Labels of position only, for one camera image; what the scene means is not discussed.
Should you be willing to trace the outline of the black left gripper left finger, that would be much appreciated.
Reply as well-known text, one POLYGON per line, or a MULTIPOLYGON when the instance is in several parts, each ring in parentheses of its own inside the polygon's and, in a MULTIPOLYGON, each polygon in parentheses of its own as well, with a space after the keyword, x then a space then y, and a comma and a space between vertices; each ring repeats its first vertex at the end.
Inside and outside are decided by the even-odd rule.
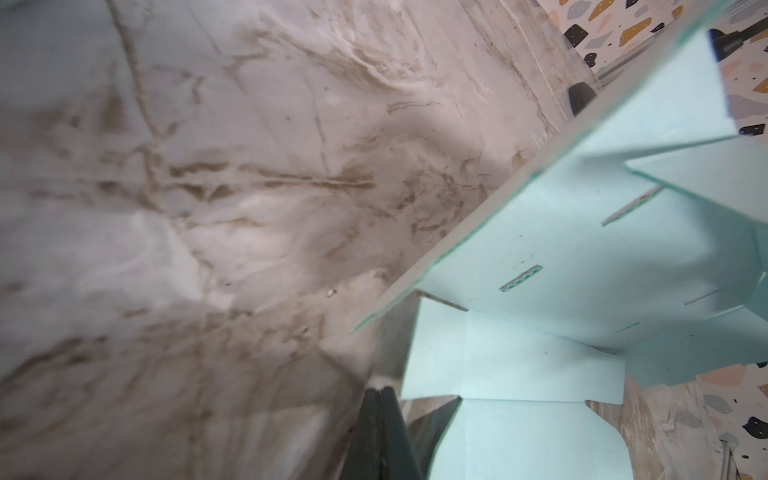
POLYGON ((381 394, 370 388, 364 393, 359 415, 351 432, 340 480, 382 478, 383 417, 381 394))

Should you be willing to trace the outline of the mint paper box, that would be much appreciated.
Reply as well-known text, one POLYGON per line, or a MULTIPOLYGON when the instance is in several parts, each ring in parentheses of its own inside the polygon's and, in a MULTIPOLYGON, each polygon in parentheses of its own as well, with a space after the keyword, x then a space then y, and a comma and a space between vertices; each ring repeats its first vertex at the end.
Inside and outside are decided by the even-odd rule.
POLYGON ((459 400, 432 479, 629 479, 588 407, 767 357, 767 147, 700 1, 367 313, 420 295, 401 396, 459 400))

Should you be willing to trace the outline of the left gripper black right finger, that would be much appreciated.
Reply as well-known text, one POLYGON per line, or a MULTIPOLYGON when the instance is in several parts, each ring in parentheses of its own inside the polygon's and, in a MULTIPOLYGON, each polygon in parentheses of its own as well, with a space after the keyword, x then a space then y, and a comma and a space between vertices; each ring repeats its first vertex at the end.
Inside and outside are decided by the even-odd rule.
POLYGON ((392 387, 381 390, 383 422, 382 478, 386 480, 421 480, 402 411, 392 387))

